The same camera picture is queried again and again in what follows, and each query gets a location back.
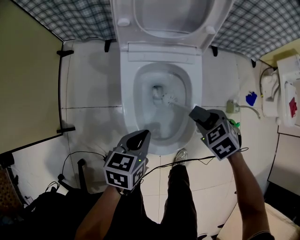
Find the toilet lid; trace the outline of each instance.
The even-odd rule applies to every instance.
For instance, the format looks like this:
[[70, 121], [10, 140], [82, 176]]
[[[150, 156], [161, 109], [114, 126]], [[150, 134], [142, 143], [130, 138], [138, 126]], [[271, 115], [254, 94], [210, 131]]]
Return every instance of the toilet lid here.
[[196, 47], [203, 52], [234, 0], [111, 0], [121, 51], [130, 43]]

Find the plaid curtain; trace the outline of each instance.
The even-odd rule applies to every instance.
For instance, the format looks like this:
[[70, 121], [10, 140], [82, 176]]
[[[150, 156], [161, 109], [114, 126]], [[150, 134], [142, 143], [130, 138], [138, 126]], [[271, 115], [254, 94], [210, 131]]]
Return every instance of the plaid curtain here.
[[[62, 40], [115, 39], [109, 0], [14, 0]], [[236, 0], [212, 46], [256, 61], [300, 38], [298, 0]]]
[[298, 0], [236, 0], [211, 45], [256, 61], [298, 38]]
[[14, 0], [63, 41], [115, 39], [109, 0]]

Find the human arm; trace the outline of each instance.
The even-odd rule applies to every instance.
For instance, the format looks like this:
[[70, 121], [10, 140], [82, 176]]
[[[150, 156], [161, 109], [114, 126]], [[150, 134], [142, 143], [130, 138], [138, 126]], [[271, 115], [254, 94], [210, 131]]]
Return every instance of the human arm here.
[[228, 158], [235, 179], [238, 204], [243, 222], [243, 240], [270, 231], [262, 191], [240, 152]]
[[79, 225], [75, 240], [102, 240], [112, 223], [121, 195], [109, 185]]

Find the shoe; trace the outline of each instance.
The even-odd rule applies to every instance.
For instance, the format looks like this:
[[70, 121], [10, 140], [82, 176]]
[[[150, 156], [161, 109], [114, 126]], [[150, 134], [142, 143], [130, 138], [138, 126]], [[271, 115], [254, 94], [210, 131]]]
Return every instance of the shoe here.
[[[188, 151], [185, 148], [183, 148], [177, 153], [174, 162], [176, 163], [178, 161], [187, 160], [187, 159], [188, 159]], [[178, 163], [178, 164], [175, 164], [175, 165], [185, 166], [185, 164], [186, 164], [186, 162]]]

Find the bathroom floor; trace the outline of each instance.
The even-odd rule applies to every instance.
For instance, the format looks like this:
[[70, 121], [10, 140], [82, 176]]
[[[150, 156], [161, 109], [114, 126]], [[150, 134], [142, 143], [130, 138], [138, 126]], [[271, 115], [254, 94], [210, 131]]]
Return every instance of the bathroom floor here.
[[[74, 125], [76, 131], [31, 146], [14, 153], [13, 172], [19, 176], [19, 188], [23, 195], [37, 198], [48, 184], [57, 180], [64, 159], [75, 151], [94, 151], [106, 154], [116, 146], [125, 134], [120, 95], [120, 54], [117, 43], [112, 43], [104, 53], [100, 40], [69, 41], [66, 50], [74, 54], [64, 57], [61, 63], [61, 115], [66, 125]], [[242, 147], [249, 147], [244, 158], [264, 190], [273, 163], [278, 134], [274, 120], [262, 115], [259, 94], [259, 75], [266, 65], [242, 56], [219, 51], [214, 57], [208, 49], [203, 56], [202, 105], [225, 111], [228, 99], [236, 99], [247, 105], [245, 96], [254, 91], [258, 97], [254, 107], [257, 115], [243, 108], [240, 113], [229, 115], [240, 122]], [[212, 153], [194, 135], [186, 146], [189, 158], [211, 156]], [[173, 161], [176, 153], [167, 156], [148, 155], [149, 170]], [[64, 175], [67, 182], [79, 186], [77, 162], [87, 162], [85, 178], [90, 192], [105, 189], [102, 173], [102, 157], [92, 153], [75, 153], [66, 161]], [[198, 234], [215, 235], [218, 226], [224, 224], [236, 202], [235, 182], [227, 160], [193, 161], [187, 164], [190, 186], [193, 192]], [[148, 217], [160, 222], [167, 199], [167, 181], [170, 167], [156, 169], [142, 183], [142, 194]], [[66, 193], [64, 187], [59, 192]]]

